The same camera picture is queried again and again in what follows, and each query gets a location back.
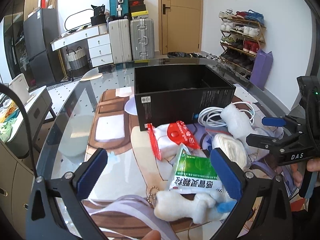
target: human hand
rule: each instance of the human hand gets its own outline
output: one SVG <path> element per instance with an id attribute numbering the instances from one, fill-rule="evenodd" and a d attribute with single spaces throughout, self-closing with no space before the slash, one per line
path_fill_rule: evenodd
<path id="1" fill-rule="evenodd" d="M 146 234 L 142 240 L 161 240 L 161 235 L 158 231 L 152 230 Z"/>
<path id="2" fill-rule="evenodd" d="M 298 164 L 297 163 L 291 164 L 290 167 L 292 170 L 292 177 L 293 177 L 294 184 L 297 187 L 300 187 L 303 180 L 303 176 L 298 171 Z M 320 158 L 309 160 L 307 162 L 307 170 L 311 172 L 320 171 Z"/>

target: barcode label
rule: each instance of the barcode label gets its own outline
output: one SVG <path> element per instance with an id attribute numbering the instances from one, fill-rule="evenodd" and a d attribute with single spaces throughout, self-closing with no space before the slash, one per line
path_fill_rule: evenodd
<path id="1" fill-rule="evenodd" d="M 151 97 L 148 96 L 148 97 L 142 97 L 141 98 L 141 103 L 150 103 L 151 102 Z"/>

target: gold drawer handle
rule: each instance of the gold drawer handle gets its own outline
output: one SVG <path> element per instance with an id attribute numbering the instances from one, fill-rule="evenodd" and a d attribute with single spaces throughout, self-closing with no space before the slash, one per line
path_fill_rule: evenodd
<path id="1" fill-rule="evenodd" d="M 5 197 L 8 196 L 8 193 L 6 190 L 4 190 L 3 188 L 0 188 L 0 194 L 4 195 Z"/>

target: white suitcase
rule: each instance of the white suitcase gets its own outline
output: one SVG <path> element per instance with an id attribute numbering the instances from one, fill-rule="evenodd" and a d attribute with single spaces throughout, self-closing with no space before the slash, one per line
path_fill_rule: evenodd
<path id="1" fill-rule="evenodd" d="M 109 22 L 109 36 L 113 63 L 132 61 L 129 20 Z"/>

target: refrigerator door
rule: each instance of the refrigerator door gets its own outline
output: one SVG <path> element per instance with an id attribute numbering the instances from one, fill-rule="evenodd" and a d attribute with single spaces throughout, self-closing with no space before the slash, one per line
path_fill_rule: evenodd
<path id="1" fill-rule="evenodd" d="M 30 66 L 38 87 L 55 82 L 47 51 L 42 52 L 30 60 Z"/>
<path id="2" fill-rule="evenodd" d="M 23 23 L 24 40 L 29 60 L 46 50 L 42 16 L 42 9 L 40 9 Z"/>

